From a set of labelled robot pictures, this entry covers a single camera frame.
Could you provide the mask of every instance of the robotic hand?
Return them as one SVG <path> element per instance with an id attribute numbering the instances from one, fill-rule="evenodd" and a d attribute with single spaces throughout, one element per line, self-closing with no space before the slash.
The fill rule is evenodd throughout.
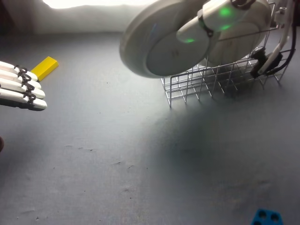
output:
<path id="1" fill-rule="evenodd" d="M 26 68 L 0 61 L 0 105 L 42 111 L 45 93 L 34 73 Z"/>

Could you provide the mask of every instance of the dish rack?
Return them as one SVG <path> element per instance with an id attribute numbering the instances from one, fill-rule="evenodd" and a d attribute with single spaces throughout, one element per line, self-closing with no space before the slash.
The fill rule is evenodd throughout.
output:
<path id="1" fill-rule="evenodd" d="M 269 5 L 273 6 L 273 15 L 275 3 L 272 2 L 269 3 Z M 250 36 L 253 34 L 266 32 L 264 41 L 262 42 L 262 44 L 255 48 L 257 49 L 262 46 L 265 47 L 268 42 L 270 33 L 277 29 L 277 27 L 270 28 L 268 30 L 247 35 Z M 238 39 L 247 35 L 236 36 L 219 41 Z M 283 59 L 281 60 L 279 65 L 287 60 L 287 55 L 290 51 L 290 49 L 281 51 L 281 53 L 283 54 Z M 245 84 L 249 89 L 252 89 L 254 83 L 260 83 L 262 89 L 264 89 L 266 82 L 271 78 L 275 79 L 277 83 L 280 84 L 288 65 L 279 73 L 269 76 L 262 75 L 254 79 L 251 76 L 250 71 L 252 70 L 257 60 L 250 58 L 251 53 L 252 51 L 243 59 L 233 63 L 223 64 L 217 67 L 209 67 L 208 64 L 206 64 L 206 66 L 201 66 L 198 64 L 184 73 L 173 75 L 171 77 L 161 78 L 161 82 L 165 90 L 165 95 L 170 107 L 172 106 L 172 101 L 178 98 L 182 98 L 186 103 L 188 96 L 196 96 L 200 101 L 200 96 L 203 92 L 209 92 L 210 96 L 213 98 L 217 90 L 221 89 L 222 93 L 226 95 L 229 90 L 230 92 L 232 92 L 232 90 L 238 92 L 241 87 L 242 89 L 244 89 Z"/>

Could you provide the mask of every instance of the gray table surface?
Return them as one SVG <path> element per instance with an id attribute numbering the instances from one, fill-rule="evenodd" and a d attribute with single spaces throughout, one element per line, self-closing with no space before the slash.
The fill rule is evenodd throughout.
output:
<path id="1" fill-rule="evenodd" d="M 41 82 L 45 111 L 0 106 L 0 224 L 248 225 L 259 208 L 299 224 L 299 52 L 282 87 L 170 109 L 159 80 L 122 64 L 119 40 L 0 39 L 2 61 L 60 63 Z"/>

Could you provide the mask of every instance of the white plate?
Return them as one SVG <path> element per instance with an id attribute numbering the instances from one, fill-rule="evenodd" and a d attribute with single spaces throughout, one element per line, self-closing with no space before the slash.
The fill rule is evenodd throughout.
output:
<path id="1" fill-rule="evenodd" d="M 240 22 L 221 32 L 219 40 L 267 30 L 270 27 L 270 23 L 271 8 L 269 4 L 266 0 L 256 0 Z M 251 50 L 255 49 L 266 34 L 266 32 L 263 32 L 227 41 L 219 41 L 209 53 L 208 66 L 214 67 L 240 60 L 249 54 Z M 206 66 L 206 62 L 206 60 L 203 60 L 200 64 Z"/>
<path id="2" fill-rule="evenodd" d="M 160 78 L 182 73 L 207 55 L 218 40 L 182 43 L 177 30 L 197 15 L 206 0 L 159 0 L 143 10 L 129 25 L 120 42 L 123 63 L 134 73 Z"/>

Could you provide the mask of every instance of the wire dish rack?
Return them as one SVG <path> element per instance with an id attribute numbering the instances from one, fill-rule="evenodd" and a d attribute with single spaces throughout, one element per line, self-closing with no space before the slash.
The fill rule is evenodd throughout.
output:
<path id="1" fill-rule="evenodd" d="M 275 3 L 269 3 L 269 5 L 273 8 L 273 15 Z M 277 29 L 278 27 L 270 28 L 268 30 L 247 35 L 250 36 L 266 32 L 264 41 L 262 42 L 262 44 L 255 48 L 257 49 L 262 46 L 265 47 L 268 42 L 270 33 Z M 247 35 L 236 36 L 219 41 L 239 39 Z M 290 51 L 290 49 L 281 51 L 281 53 L 283 54 L 283 59 L 281 60 L 279 65 L 287 60 L 287 55 Z M 210 96 L 213 98 L 217 90 L 221 90 L 222 93 L 226 95 L 229 91 L 232 93 L 232 90 L 238 92 L 239 89 L 245 89 L 245 86 L 247 86 L 247 88 L 249 89 L 252 89 L 254 83 L 260 83 L 262 89 L 264 89 L 266 82 L 271 78 L 275 79 L 277 83 L 280 84 L 280 81 L 288 65 L 279 73 L 269 76 L 262 75 L 254 79 L 251 76 L 250 71 L 252 70 L 257 60 L 250 58 L 251 53 L 252 51 L 243 59 L 234 63 L 224 64 L 217 67 L 208 67 L 208 64 L 206 64 L 206 66 L 196 65 L 195 67 L 182 74 L 161 78 L 161 82 L 165 90 L 165 95 L 168 99 L 170 107 L 172 106 L 172 101 L 178 98 L 182 98 L 185 102 L 187 102 L 188 96 L 196 96 L 198 100 L 200 100 L 200 96 L 203 92 L 209 92 Z"/>

